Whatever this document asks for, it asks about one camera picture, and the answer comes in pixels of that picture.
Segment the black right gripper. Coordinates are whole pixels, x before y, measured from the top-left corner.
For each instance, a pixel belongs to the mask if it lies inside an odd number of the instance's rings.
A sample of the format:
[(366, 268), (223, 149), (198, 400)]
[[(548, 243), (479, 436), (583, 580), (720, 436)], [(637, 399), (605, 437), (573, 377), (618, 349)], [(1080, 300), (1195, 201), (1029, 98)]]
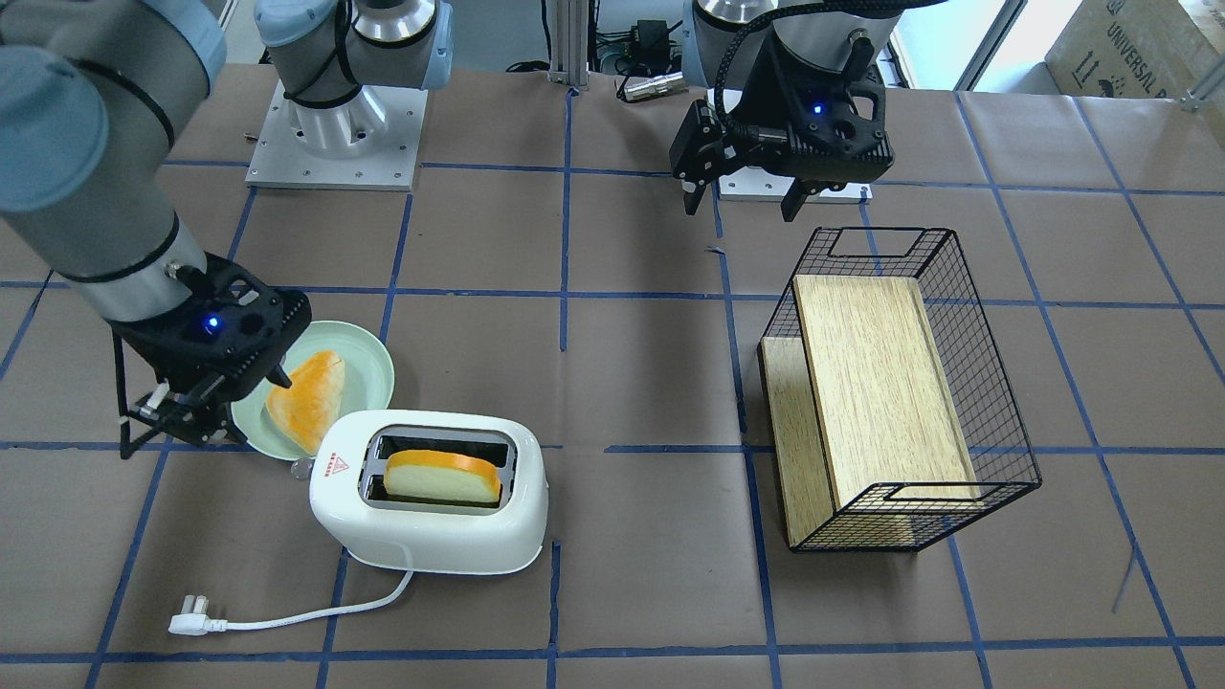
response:
[[(301, 291), (267, 286), (217, 255), (207, 267), (172, 268), (187, 300), (138, 322), (109, 322), (113, 332), (120, 446), (141, 447), (157, 434), (201, 447), (211, 436), (245, 444), (232, 402), (258, 383), (292, 387), (284, 354), (312, 320)], [(123, 345), (152, 367), (157, 387), (127, 403)]]

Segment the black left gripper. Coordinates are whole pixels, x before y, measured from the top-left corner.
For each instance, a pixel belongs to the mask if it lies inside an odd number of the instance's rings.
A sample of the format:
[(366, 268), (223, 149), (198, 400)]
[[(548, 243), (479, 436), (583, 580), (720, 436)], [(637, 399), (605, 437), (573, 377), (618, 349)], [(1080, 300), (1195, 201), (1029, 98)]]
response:
[(685, 215), (697, 213), (707, 184), (744, 167), (795, 178), (783, 196), (783, 221), (793, 222), (817, 188), (870, 183), (893, 166), (884, 88), (869, 78), (876, 47), (866, 34), (843, 47), (843, 66), (826, 70), (771, 36), (736, 105), (723, 115), (713, 101), (690, 105), (669, 151)]

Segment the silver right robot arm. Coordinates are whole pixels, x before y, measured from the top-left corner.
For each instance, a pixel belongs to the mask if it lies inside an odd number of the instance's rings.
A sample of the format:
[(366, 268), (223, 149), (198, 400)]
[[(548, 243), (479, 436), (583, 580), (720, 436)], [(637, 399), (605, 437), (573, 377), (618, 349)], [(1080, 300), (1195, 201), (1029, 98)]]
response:
[[(258, 1), (279, 78), (247, 181), (408, 190), (445, 1)], [(123, 456), (157, 434), (246, 435), (232, 405), (288, 387), (307, 297), (205, 253), (156, 174), (219, 85), (217, 1), (2, 4), (2, 218), (111, 330)]]

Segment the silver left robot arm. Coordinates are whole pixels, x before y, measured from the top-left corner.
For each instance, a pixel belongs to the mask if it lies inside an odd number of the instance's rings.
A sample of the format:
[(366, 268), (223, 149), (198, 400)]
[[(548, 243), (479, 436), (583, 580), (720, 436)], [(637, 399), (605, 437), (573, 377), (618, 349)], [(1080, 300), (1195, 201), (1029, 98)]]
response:
[(687, 215), (744, 168), (791, 180), (780, 213), (889, 170), (884, 86), (872, 78), (910, 1), (691, 1), (682, 74), (708, 91), (669, 150)]

